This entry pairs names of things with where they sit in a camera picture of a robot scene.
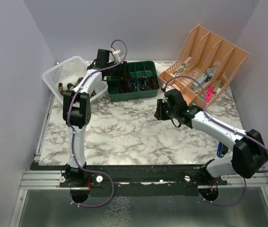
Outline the green compartment tray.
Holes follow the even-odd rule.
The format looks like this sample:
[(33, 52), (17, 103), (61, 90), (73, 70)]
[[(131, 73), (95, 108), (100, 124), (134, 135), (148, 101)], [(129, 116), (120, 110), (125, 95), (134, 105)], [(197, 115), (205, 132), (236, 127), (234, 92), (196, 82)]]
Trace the green compartment tray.
[(153, 61), (127, 63), (130, 80), (107, 76), (108, 94), (113, 102), (151, 98), (158, 94), (160, 83)]

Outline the white plastic basket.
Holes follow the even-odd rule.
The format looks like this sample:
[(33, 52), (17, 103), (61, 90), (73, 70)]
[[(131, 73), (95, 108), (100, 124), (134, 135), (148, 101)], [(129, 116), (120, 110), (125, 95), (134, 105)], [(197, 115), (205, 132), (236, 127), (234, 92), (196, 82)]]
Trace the white plastic basket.
[[(42, 75), (42, 79), (55, 95), (56, 99), (60, 103), (63, 103), (63, 96), (59, 91), (58, 84), (62, 83), (63, 89), (66, 89), (68, 83), (74, 84), (78, 78), (86, 75), (88, 66), (89, 64), (81, 57), (74, 56), (47, 70)], [(91, 92), (95, 92), (95, 95), (90, 98), (90, 102), (94, 104), (101, 99), (107, 89), (107, 83), (102, 81), (102, 76), (100, 76), (92, 86)]]

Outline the peach desk organizer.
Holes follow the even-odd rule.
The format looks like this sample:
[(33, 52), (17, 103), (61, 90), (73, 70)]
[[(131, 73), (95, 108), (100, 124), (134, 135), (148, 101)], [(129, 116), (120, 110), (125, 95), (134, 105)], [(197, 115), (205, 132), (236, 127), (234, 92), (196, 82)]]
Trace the peach desk organizer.
[(193, 28), (172, 66), (159, 75), (187, 104), (210, 106), (230, 85), (249, 54), (201, 25)]

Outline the brown red patterned tie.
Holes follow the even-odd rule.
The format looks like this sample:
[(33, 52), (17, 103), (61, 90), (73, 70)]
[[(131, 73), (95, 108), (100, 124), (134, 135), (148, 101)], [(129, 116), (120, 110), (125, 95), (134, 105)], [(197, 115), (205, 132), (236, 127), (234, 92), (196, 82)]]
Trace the brown red patterned tie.
[(129, 92), (129, 86), (127, 80), (118, 80), (119, 93), (124, 94)]

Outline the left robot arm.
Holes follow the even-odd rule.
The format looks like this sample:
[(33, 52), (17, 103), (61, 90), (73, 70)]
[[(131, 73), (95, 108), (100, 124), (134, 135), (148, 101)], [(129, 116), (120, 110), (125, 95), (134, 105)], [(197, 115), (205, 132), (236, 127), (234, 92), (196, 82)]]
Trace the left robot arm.
[(91, 94), (106, 76), (116, 76), (119, 79), (129, 79), (126, 54), (122, 59), (114, 57), (109, 61), (109, 50), (99, 49), (97, 58), (86, 70), (85, 76), (72, 90), (64, 92), (63, 119), (70, 133), (70, 155), (65, 169), (65, 178), (75, 186), (83, 186), (88, 179), (84, 152), (86, 127), (91, 120)]

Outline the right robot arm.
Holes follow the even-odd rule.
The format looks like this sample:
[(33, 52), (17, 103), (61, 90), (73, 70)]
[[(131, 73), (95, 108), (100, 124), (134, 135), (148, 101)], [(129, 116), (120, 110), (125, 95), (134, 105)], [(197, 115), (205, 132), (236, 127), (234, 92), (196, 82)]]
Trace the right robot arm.
[(154, 117), (157, 120), (177, 120), (179, 125), (201, 131), (225, 145), (232, 151), (231, 157), (212, 159), (200, 172), (200, 181), (205, 185), (212, 184), (222, 175), (238, 174), (250, 179), (268, 161), (268, 152), (264, 148), (261, 134), (256, 130), (244, 131), (231, 127), (208, 115), (196, 105), (187, 105), (177, 89), (164, 93), (158, 99)]

